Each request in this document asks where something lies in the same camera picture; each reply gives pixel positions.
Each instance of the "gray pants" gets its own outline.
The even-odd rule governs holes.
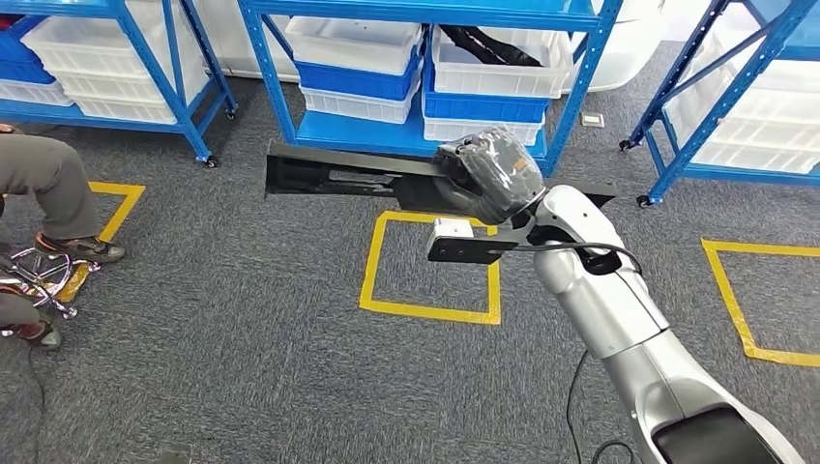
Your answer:
[[[0,193],[34,194],[45,213],[43,235],[51,239],[90,237],[100,232],[82,160],[63,142],[0,134]],[[28,301],[0,293],[0,327],[32,324],[38,319],[37,310]]]

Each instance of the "blue metal shelf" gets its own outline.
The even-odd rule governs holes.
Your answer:
[[[591,0],[239,0],[245,21],[265,80],[268,96],[286,143],[335,150],[371,153],[431,156],[434,142],[422,140],[424,123],[416,109],[407,124],[399,127],[351,121],[339,116],[309,113],[297,130],[281,91],[271,52],[264,38],[264,28],[286,51],[290,46],[268,15],[307,15],[346,17],[385,21],[495,26],[526,29],[550,29],[587,32],[582,47],[583,61],[564,105],[551,140],[543,130],[537,153],[539,167],[549,176],[558,164],[564,146],[575,126],[581,103],[598,66],[603,47],[612,31],[623,0],[604,0],[595,14]]]
[[[742,0],[761,26],[774,20],[789,5],[789,0]],[[778,60],[820,61],[820,4],[815,5],[792,32]]]
[[[703,39],[713,24],[719,19],[731,1],[742,1],[761,22],[761,29],[740,44],[726,52],[714,63],[696,72],[686,82],[680,83],[684,70],[688,67]],[[638,197],[641,205],[659,203],[663,194],[682,177],[722,181],[744,181],[768,184],[820,186],[820,168],[815,167],[808,174],[797,174],[761,169],[724,167],[691,162],[698,150],[709,139],[722,120],[755,77],[766,70],[775,59],[801,59],[820,61],[820,55],[813,55],[813,48],[820,45],[820,3],[818,0],[712,0],[706,13],[695,26],[694,31],[681,50],[677,60],[662,81],[643,116],[632,131],[630,138],[621,142],[621,148],[632,148],[645,138],[659,177],[647,195]],[[716,101],[715,106],[703,118],[689,140],[680,146],[663,106],[685,89],[702,79],[716,68],[736,56],[746,47],[762,39],[760,45],[737,73],[737,77]],[[664,162],[652,130],[660,122],[671,142],[674,157],[668,164]]]
[[[125,0],[0,0],[0,13],[102,17],[116,20],[131,40],[140,59],[145,63],[149,75],[157,83],[160,93],[168,103],[168,108],[177,120],[176,124],[144,123],[86,116],[82,114],[82,111],[76,105],[62,107],[3,100],[0,100],[0,118],[16,122],[180,133],[185,136],[193,148],[196,159],[207,161],[211,156],[211,152],[202,139],[202,133],[208,128],[223,105],[225,110],[232,114],[236,111],[237,104],[217,63],[217,57],[208,41],[208,37],[205,35],[205,28],[202,26],[202,21],[199,19],[199,14],[196,12],[192,0],[179,0],[179,5],[190,24],[190,29],[193,31],[211,71],[208,84],[192,99],[191,104],[185,104],[187,99],[180,68],[176,26],[171,13],[171,0],[161,0],[161,4],[171,51],[171,62],[174,71],[172,78],[176,84],[175,87],[171,86],[168,77],[157,62],[154,52],[134,21]],[[216,90],[214,102],[204,112],[199,123],[195,123],[192,119],[194,111],[202,104],[206,96],[214,93],[214,90]]]
[[[591,32],[590,0],[251,0],[255,12]]]
[[[430,158],[441,142],[424,139],[425,122],[422,118],[420,100],[420,95],[413,99],[413,106],[404,124],[388,124],[308,111],[296,132],[296,145]],[[543,130],[539,132],[536,144],[528,150],[536,162],[543,162],[546,159]]]

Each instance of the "storage crate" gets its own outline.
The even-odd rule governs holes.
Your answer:
[[[197,56],[188,59],[181,67],[185,97],[187,103],[193,101],[208,81],[208,74],[203,71],[202,63]],[[123,101],[156,101],[164,98],[157,83],[148,75],[132,76],[129,74],[89,74],[85,72],[54,72],[57,80],[69,94],[80,95],[83,98],[101,98]],[[176,81],[170,79],[171,86],[176,89]]]
[[[50,84],[54,76],[43,69],[43,63],[37,58],[31,61],[0,60],[0,79]]]
[[[0,80],[0,100],[14,100],[53,104],[55,106],[71,106],[73,101],[66,97],[59,82],[50,84],[33,84],[17,80]]]
[[[130,2],[129,9],[138,24],[146,25],[142,29],[145,40],[168,80],[173,83],[174,73],[161,8],[151,3]],[[184,24],[177,17],[175,22]],[[176,32],[181,61],[192,55],[201,56],[190,28],[178,26]],[[50,73],[149,75],[131,40],[114,19],[53,16],[32,29],[22,41],[37,52]]]
[[[0,57],[4,61],[30,62],[37,60],[34,54],[20,39],[33,27],[40,24],[46,16],[24,16],[12,27],[0,31]]]
[[[125,119],[156,124],[176,124],[177,120],[165,102],[121,101],[113,99],[83,99],[74,97],[86,116]]]
[[[717,58],[731,50],[760,28],[757,21],[741,4],[730,4],[723,17],[715,22],[703,44],[698,48],[691,68],[700,71]],[[726,79],[734,79],[743,66],[752,58],[761,41],[757,41],[722,65],[717,87],[713,89],[719,96],[726,85]],[[751,89],[782,90],[798,93],[820,93],[820,62],[774,60],[751,84]]]
[[[485,65],[458,48],[440,28],[433,31],[434,90],[448,94],[500,95],[559,99],[572,71],[566,32],[482,28],[493,39],[512,44],[541,62],[542,67]]]
[[[208,83],[210,77],[205,72],[193,73],[194,79],[185,83],[185,94],[192,101]],[[156,100],[124,100],[122,96],[104,98],[97,95],[74,94],[66,90],[66,95],[74,99],[86,116],[110,119],[126,119],[145,123],[176,124],[177,120],[160,96]]]
[[[675,130],[678,147],[683,147],[703,116],[695,116],[688,100],[682,96],[672,99],[664,110]],[[721,122],[692,161],[799,174],[811,172],[820,162],[820,128],[817,126],[789,130],[789,125],[772,126],[772,123],[764,122],[768,125],[765,130],[756,130],[748,123],[745,120]],[[776,141],[777,136],[783,140]]]
[[[442,94],[433,90],[435,69],[425,57],[423,92],[425,116],[428,118],[471,119],[538,123],[549,107],[549,99],[499,97],[494,95]]]
[[[692,61],[687,78],[716,61],[728,49],[715,41],[715,36],[708,35]],[[718,102],[741,69],[742,64],[733,63],[729,61],[710,72],[682,92],[681,96],[692,100],[696,108],[711,108]],[[797,68],[793,70],[794,74],[779,75],[779,77],[769,74],[769,70],[781,63],[796,66]],[[806,88],[811,89],[811,85],[805,85],[806,79],[820,82],[820,68],[816,68],[816,71],[810,69],[814,65],[820,65],[820,63],[774,60],[763,74],[757,76],[751,87],[735,103],[727,117],[820,124],[820,111],[817,110],[820,107],[820,85],[816,92],[805,90]]]
[[[301,85],[299,88],[302,90],[302,94],[305,95],[305,107],[308,111],[331,113],[390,124],[404,124],[407,121],[407,115],[410,113],[413,96],[419,91],[421,80],[422,68],[419,66],[414,74],[412,90],[407,93],[403,101],[307,89]]]
[[[674,119],[678,142],[685,144],[711,110],[697,93],[683,92],[666,106]],[[766,121],[730,116],[720,120],[710,140],[717,143],[755,145],[820,153],[820,124]]]
[[[692,159],[698,164],[809,174],[820,163],[817,153],[706,142]]]
[[[294,64],[299,71],[299,81],[306,88],[403,101],[413,84],[413,74],[419,63],[418,56],[419,47],[414,45],[404,74],[351,70],[301,61]]]
[[[302,63],[402,75],[422,26],[411,22],[293,16],[284,30]]]
[[[422,112],[425,111],[425,94],[422,93]],[[507,123],[500,121],[476,121],[472,119],[446,119],[446,118],[425,118],[425,140],[435,140],[449,142],[466,137],[471,133],[483,131],[484,129],[497,126],[507,128],[521,143],[532,146],[536,143],[538,132],[543,129],[544,116],[540,122],[530,123]]]

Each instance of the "floor marking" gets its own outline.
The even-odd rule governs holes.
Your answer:
[[[140,195],[145,190],[145,186],[133,186],[129,184],[112,184],[109,182],[89,182],[88,187],[94,193],[107,193],[111,195],[124,195],[125,198],[117,211],[111,215],[108,223],[102,228],[100,232],[100,240],[109,241],[114,238],[117,230],[123,225],[128,214],[133,209],[133,206],[139,200]],[[66,286],[57,294],[57,300],[62,303],[71,302],[76,297],[79,288],[82,286],[85,279],[88,277],[88,266],[82,264],[77,266],[76,271],[71,279],[66,283]]]
[[[384,242],[385,228],[389,220],[401,222],[432,223],[443,215],[429,215],[425,213],[408,213],[403,211],[386,211],[376,220],[373,228],[373,238],[370,241],[370,252],[367,255],[365,266],[365,281],[362,284],[362,293],[359,297],[359,307],[370,311],[384,312],[404,316],[424,317],[428,319],[442,319],[446,321],[467,322],[472,324],[501,324],[501,274],[498,262],[487,266],[487,311],[478,312],[464,309],[450,309],[446,307],[424,306],[377,301],[373,299],[373,286],[376,283],[376,272],[379,267],[382,243]],[[469,218],[473,227],[484,227],[488,235],[498,232],[494,225],[485,225],[478,219]]]
[[[738,335],[741,338],[741,343],[746,356],[756,358],[758,360],[771,361],[774,363],[820,367],[820,355],[770,350],[760,348],[755,344],[754,336],[751,334],[751,329],[748,327],[746,318],[741,311],[737,298],[735,298],[735,293],[732,291],[732,286],[729,284],[729,278],[726,276],[726,271],[723,269],[723,265],[720,263],[720,257],[718,256],[719,251],[734,251],[738,253],[820,258],[820,247],[740,244],[735,242],[719,242],[706,239],[700,239],[700,243],[706,251],[706,257],[709,259],[709,265],[712,267],[712,273],[715,275],[715,280],[717,281],[717,288],[720,290],[720,294],[723,297],[723,302],[726,304],[726,309],[729,311],[729,316],[732,319],[732,323],[735,325],[735,329],[738,331]]]

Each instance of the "blue plastic bin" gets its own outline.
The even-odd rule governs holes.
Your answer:
[[[425,52],[425,73],[422,79],[426,117],[507,123],[539,123],[542,121],[543,113],[549,107],[549,99],[441,94],[433,91],[435,69],[433,69],[429,49],[428,46]]]
[[[29,62],[38,59],[37,55],[22,44],[20,39],[47,17],[25,16],[14,23],[11,28],[0,31],[0,59],[17,62]]]
[[[0,60],[0,79],[20,80],[33,84],[54,82],[54,76],[43,69],[43,63],[38,58],[31,61]]]
[[[410,51],[410,61],[402,75],[349,70],[315,63],[295,62],[301,85],[308,89],[354,94],[375,99],[403,101],[410,92],[413,72],[419,66],[419,46]]]

